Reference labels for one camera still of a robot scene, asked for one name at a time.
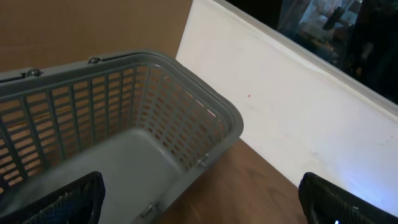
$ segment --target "wooden table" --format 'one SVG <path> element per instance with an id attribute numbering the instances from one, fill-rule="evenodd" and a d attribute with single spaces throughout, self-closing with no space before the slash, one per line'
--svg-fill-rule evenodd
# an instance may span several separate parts
<path id="1" fill-rule="evenodd" d="M 197 179 L 159 223 L 307 223 L 296 186 L 242 140 Z"/>

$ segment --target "window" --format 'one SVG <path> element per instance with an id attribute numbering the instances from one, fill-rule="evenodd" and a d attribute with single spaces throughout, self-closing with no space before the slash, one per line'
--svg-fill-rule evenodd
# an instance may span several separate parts
<path id="1" fill-rule="evenodd" d="M 227 0 L 398 104 L 398 0 Z"/>

